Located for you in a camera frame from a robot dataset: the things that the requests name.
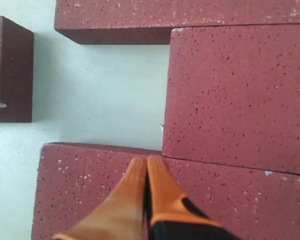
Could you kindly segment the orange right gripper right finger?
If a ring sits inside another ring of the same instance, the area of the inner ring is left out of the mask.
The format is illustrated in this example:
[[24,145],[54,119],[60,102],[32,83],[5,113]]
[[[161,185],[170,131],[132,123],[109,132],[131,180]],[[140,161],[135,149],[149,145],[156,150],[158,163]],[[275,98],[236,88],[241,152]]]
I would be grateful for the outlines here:
[[222,225],[201,212],[172,177],[168,160],[147,158],[148,238],[150,240],[222,240]]

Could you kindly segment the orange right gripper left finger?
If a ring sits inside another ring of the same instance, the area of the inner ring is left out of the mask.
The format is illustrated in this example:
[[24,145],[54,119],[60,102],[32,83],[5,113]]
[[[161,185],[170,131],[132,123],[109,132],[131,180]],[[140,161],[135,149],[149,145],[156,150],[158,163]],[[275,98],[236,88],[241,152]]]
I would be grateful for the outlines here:
[[147,163],[131,159],[110,195],[86,218],[55,240],[142,240]]

